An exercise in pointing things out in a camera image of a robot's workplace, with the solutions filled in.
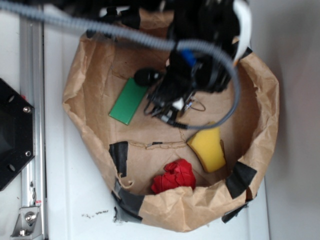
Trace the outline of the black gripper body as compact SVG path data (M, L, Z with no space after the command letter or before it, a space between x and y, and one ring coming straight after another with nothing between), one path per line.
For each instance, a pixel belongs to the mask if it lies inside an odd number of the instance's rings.
M142 44L168 50L164 73L143 68L135 73L138 85L151 87L144 113L168 125L193 106L197 92L222 92L237 81L240 59L240 2L238 0L176 0L167 40L147 37Z

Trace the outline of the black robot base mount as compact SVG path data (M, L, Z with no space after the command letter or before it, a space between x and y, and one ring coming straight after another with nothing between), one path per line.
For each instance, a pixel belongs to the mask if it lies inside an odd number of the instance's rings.
M34 107L0 80L0 190L3 191L34 154Z

